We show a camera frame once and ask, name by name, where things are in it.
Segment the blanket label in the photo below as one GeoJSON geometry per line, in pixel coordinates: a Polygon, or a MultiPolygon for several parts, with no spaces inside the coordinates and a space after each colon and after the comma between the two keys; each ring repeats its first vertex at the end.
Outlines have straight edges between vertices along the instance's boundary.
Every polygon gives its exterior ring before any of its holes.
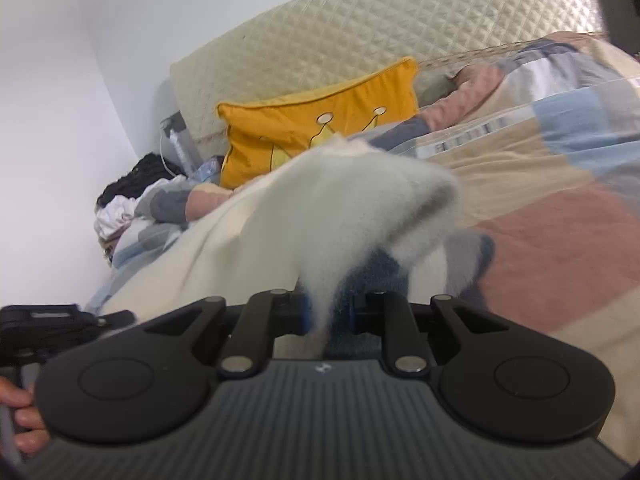
{"type": "Polygon", "coordinates": [[[448,152],[453,148],[464,146],[472,140],[480,139],[481,137],[498,132],[522,121],[532,119],[533,117],[534,113],[531,106],[516,108],[515,110],[510,110],[507,113],[494,117],[483,124],[478,124],[478,126],[453,134],[446,139],[437,140],[431,144],[416,146],[415,153],[417,158],[429,158],[438,153],[448,152]]]}

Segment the circular pad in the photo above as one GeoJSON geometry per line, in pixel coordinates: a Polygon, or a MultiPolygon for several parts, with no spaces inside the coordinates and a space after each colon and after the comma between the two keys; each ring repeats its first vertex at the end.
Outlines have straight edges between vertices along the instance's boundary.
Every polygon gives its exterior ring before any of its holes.
{"type": "Polygon", "coordinates": [[[569,385],[566,369],[544,357],[516,357],[495,371],[495,381],[505,391],[521,399],[549,399],[569,385]]]}
{"type": "Polygon", "coordinates": [[[154,382],[149,365],[134,359],[110,359],[90,366],[80,375],[80,387],[101,400],[130,399],[146,392],[154,382]]]}

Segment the metal screw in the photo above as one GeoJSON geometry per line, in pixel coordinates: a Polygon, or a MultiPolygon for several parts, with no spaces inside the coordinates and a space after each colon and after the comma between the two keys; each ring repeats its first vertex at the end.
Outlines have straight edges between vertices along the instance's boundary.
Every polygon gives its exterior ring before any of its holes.
{"type": "Polygon", "coordinates": [[[396,368],[401,372],[418,373],[427,367],[427,361],[417,355],[403,355],[396,359],[396,368]]]}
{"type": "Polygon", "coordinates": [[[220,365],[222,366],[222,369],[227,372],[239,374],[251,368],[254,365],[254,362],[243,355],[232,355],[222,359],[220,365]]]}

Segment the ribbed gray surface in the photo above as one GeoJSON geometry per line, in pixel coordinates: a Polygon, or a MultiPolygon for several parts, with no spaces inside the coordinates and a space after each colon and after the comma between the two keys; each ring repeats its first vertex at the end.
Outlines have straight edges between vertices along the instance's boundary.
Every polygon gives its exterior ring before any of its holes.
{"type": "Polygon", "coordinates": [[[26,473],[33,480],[618,480],[626,471],[594,440],[555,449],[487,441],[452,423],[426,384],[396,380],[376,361],[327,364],[273,361],[257,378],[224,383],[169,436],[121,449],[57,440],[26,473]]]}

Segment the logo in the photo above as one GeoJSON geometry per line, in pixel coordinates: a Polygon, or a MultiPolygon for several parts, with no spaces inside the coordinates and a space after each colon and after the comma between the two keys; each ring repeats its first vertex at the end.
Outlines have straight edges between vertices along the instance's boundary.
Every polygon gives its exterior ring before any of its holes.
{"type": "Polygon", "coordinates": [[[321,365],[318,365],[316,367],[316,372],[318,372],[319,374],[324,375],[327,372],[330,372],[332,370],[332,366],[330,364],[327,363],[322,363],[321,365]]]}

